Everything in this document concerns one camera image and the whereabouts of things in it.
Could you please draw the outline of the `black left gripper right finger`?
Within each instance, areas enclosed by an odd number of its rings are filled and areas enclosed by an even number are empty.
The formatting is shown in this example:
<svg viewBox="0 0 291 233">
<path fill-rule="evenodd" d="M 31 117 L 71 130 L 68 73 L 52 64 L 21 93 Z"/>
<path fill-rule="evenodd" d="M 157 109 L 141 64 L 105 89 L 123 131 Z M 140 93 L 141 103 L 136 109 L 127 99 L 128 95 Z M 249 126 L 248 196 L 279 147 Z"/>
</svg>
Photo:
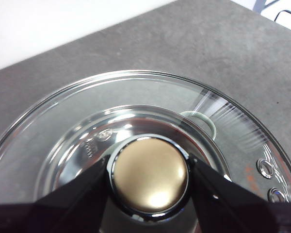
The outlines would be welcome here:
<svg viewBox="0 0 291 233">
<path fill-rule="evenodd" d="M 291 233 L 291 202 L 265 201 L 199 159 L 191 161 L 191 185 L 204 233 Z"/>
</svg>

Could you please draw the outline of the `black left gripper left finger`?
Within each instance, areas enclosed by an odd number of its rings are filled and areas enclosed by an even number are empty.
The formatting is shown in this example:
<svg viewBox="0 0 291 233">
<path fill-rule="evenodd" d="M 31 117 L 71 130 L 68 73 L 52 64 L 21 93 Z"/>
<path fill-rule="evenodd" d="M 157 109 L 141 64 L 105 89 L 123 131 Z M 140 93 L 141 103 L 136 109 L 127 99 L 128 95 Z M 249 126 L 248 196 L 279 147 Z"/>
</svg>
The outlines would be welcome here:
<svg viewBox="0 0 291 233">
<path fill-rule="evenodd" d="M 0 204 L 0 233 L 97 233 L 109 195 L 109 158 L 35 202 Z"/>
</svg>

